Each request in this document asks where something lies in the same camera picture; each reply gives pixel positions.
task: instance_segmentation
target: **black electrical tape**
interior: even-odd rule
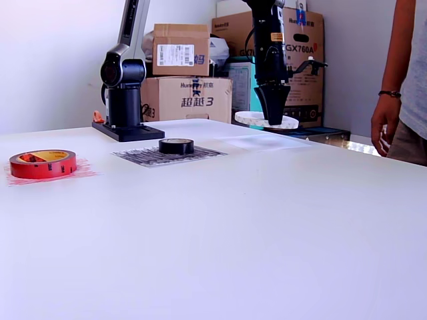
[[[194,153],[194,141],[190,139],[163,139],[159,141],[159,152],[166,155],[188,155]]]

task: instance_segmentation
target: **gray shorts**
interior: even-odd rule
[[[427,140],[400,121],[387,157],[427,167]]]

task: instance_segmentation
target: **robotic arm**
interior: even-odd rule
[[[312,75],[328,66],[310,59],[295,71],[286,65],[286,46],[282,9],[285,0],[243,0],[252,10],[255,34],[256,94],[260,99],[264,118],[270,125],[280,125],[286,99],[290,92],[289,78],[301,73],[309,65]]]
[[[282,8],[285,0],[243,0],[252,9],[255,33],[256,93],[270,125],[282,123],[290,86],[289,78],[309,65],[317,75],[325,63],[309,60],[297,70],[286,66]],[[141,119],[141,83],[145,79],[142,40],[150,0],[126,0],[118,44],[107,52],[101,68],[102,97],[107,122],[92,126],[121,141],[162,139],[163,131],[150,128]]]
[[[107,52],[101,68],[107,122],[92,126],[121,142],[165,137],[163,131],[145,126],[141,119],[141,83],[145,79],[142,40],[149,1],[126,0],[118,44]]]

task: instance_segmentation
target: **person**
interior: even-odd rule
[[[372,143],[383,157],[427,166],[427,0],[396,2]]]

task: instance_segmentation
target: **man's hand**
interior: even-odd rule
[[[389,145],[392,144],[394,134],[399,124],[399,113],[402,102],[398,98],[389,95],[382,95],[378,100],[374,115],[372,116],[372,143],[378,153],[387,157],[388,146],[383,144],[382,139]]]

